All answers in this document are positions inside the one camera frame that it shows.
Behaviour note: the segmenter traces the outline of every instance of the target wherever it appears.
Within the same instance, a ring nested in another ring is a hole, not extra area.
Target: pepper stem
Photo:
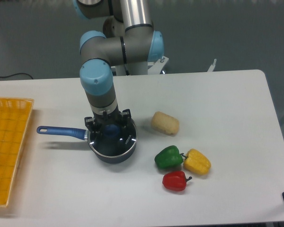
[[[187,156],[184,155],[184,153],[181,153],[180,155],[181,155],[182,157],[184,157],[185,160],[188,158]]]
[[[191,179],[192,179],[192,177],[190,176],[189,178],[186,179],[186,182],[190,181]]]

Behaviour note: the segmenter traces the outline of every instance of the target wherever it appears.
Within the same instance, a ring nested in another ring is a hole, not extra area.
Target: bread roll
[[[178,119],[160,111],[152,117],[151,125],[155,130],[167,135],[175,135],[179,131]]]

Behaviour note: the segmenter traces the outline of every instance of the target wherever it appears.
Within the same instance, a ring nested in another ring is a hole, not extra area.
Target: yellow bell pepper
[[[207,174],[212,166],[207,157],[196,149],[190,149],[184,157],[184,168],[196,174]]]

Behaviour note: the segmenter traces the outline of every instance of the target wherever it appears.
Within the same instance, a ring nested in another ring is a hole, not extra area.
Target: red bell pepper
[[[191,176],[186,179],[183,171],[175,171],[165,174],[162,183],[167,189],[180,192],[186,188],[186,182],[191,179]]]

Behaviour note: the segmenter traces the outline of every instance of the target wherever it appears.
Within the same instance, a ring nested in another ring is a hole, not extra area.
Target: black cable
[[[0,76],[0,78],[8,78],[8,77],[16,76],[16,75],[27,75],[27,76],[29,76],[31,79],[34,79],[31,75],[29,75],[28,73],[25,73],[25,72],[15,73],[15,74],[12,74],[12,75],[9,75],[9,76],[5,76],[5,77],[1,77],[1,76]]]

